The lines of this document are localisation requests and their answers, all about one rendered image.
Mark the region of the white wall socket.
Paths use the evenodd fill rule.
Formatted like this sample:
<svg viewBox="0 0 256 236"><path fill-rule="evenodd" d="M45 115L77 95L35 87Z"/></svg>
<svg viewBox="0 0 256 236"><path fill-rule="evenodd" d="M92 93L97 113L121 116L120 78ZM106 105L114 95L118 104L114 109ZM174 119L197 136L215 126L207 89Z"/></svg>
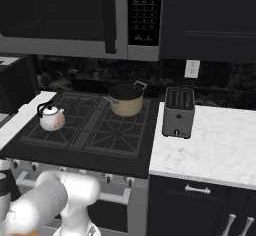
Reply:
<svg viewBox="0 0 256 236"><path fill-rule="evenodd" d="M185 78L196 79L199 74L200 61L199 60L187 60L185 66Z"/></svg>

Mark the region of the silver oven door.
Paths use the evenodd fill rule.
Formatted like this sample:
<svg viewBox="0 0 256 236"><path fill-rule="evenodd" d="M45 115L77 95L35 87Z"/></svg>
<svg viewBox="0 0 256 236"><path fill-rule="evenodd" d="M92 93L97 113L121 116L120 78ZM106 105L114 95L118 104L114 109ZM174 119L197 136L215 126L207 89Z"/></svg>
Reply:
<svg viewBox="0 0 256 236"><path fill-rule="evenodd" d="M39 168L33 171L31 163L23 161L18 168L13 168L12 172L15 180L22 171L28 173L28 179L36 180L43 171L59 170L60 167L50 164L39 164ZM78 169L72 167L67 167L67 169L67 172L95 177L101 185L101 192L121 195L125 188L131 189L127 205L98 199L95 204L88 207L89 216L101 231L102 236L146 236L148 171L139 173L133 166L109 170L96 168ZM109 184L103 176L106 173L113 175L113 180ZM133 177L135 184L129 187L125 177ZM18 188L22 194L31 189L24 186L18 186Z"/></svg>

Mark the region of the dark drawer front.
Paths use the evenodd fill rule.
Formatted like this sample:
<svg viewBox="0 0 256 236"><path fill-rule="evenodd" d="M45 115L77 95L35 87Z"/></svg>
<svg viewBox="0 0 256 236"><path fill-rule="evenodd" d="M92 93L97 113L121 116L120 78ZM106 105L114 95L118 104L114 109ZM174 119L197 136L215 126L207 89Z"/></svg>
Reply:
<svg viewBox="0 0 256 236"><path fill-rule="evenodd" d="M188 184L191 187L199 189L205 189L207 187L211 190L211 193L207 195L197 192L187 192L184 188ZM222 201L224 203L234 204L238 209L242 209L245 206L251 193L250 190L243 188L156 175L150 176L150 185L153 187L153 192L156 193L178 193L181 195L200 197L206 200Z"/></svg>

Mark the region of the black countertop appliance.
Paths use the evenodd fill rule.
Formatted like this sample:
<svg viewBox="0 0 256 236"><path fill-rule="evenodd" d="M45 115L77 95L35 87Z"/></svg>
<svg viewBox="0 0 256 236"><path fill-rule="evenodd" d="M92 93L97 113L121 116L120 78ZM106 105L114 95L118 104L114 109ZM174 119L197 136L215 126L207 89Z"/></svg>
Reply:
<svg viewBox="0 0 256 236"><path fill-rule="evenodd" d="M0 113L17 113L40 93L32 57L0 52Z"/></svg>

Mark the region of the white floral kettle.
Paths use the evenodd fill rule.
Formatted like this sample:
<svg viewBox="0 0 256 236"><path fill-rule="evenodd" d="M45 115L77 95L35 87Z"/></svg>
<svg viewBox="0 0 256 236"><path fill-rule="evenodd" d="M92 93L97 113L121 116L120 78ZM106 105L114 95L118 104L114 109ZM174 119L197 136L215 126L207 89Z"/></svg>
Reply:
<svg viewBox="0 0 256 236"><path fill-rule="evenodd" d="M40 118L40 126L45 131L56 131L65 124L64 109L58 109L52 101L41 103L37 106L37 115Z"/></svg>

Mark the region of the silver black microwave oven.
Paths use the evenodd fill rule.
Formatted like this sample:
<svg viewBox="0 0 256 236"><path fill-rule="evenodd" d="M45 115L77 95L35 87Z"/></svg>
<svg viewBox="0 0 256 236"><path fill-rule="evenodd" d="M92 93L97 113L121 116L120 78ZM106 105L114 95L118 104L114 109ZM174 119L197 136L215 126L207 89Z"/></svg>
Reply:
<svg viewBox="0 0 256 236"><path fill-rule="evenodd" d="M156 61L161 0L115 0L115 54L105 51L102 0L0 0L0 51Z"/></svg>

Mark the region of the dark wall cupboard door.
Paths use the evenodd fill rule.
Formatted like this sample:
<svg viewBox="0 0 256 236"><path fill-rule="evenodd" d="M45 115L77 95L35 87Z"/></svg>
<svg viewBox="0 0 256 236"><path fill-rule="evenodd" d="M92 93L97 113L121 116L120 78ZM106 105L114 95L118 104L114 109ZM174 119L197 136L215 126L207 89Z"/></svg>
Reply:
<svg viewBox="0 0 256 236"><path fill-rule="evenodd" d="M163 0L160 57L256 62L256 0Z"/></svg>

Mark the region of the dark base cupboard door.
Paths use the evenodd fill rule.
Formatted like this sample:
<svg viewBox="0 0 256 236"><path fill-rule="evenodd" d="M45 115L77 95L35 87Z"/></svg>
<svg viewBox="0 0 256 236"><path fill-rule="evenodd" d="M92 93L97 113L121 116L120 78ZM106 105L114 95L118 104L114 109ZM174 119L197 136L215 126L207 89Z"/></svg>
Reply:
<svg viewBox="0 0 256 236"><path fill-rule="evenodd" d="M149 202L147 236L221 236L227 203L188 196L156 196Z"/></svg>
<svg viewBox="0 0 256 236"><path fill-rule="evenodd" d="M238 236L244 229L247 217L253 217L255 221L252 223L251 227L247 231L246 236L256 236L256 202L249 201L240 219L240 227L238 229Z"/></svg>

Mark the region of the beige cooking pot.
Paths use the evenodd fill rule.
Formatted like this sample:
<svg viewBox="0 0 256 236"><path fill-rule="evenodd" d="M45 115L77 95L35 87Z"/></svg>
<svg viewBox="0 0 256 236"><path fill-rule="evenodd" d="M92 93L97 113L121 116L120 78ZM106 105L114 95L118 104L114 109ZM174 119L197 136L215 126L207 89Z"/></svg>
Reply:
<svg viewBox="0 0 256 236"><path fill-rule="evenodd" d="M147 84L141 81L133 84L119 84L112 87L103 99L110 103L111 110L116 115L131 117L141 111L146 88Z"/></svg>

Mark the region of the grey toaster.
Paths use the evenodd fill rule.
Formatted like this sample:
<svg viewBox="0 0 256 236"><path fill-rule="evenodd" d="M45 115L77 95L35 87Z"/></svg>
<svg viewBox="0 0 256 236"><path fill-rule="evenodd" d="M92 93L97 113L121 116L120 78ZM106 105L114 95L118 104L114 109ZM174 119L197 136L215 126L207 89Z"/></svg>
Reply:
<svg viewBox="0 0 256 236"><path fill-rule="evenodd" d="M167 87L164 101L162 134L189 139L195 114L194 91L190 88Z"/></svg>

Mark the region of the black gas hob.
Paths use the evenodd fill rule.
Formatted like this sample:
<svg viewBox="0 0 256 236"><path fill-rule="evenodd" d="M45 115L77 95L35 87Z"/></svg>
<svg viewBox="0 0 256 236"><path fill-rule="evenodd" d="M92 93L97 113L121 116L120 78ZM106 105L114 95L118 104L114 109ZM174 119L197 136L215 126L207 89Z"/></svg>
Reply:
<svg viewBox="0 0 256 236"><path fill-rule="evenodd" d="M50 101L64 110L65 125L47 132L34 116L4 145L1 158L148 177L158 100L144 99L132 117L115 115L99 94L59 92Z"/></svg>

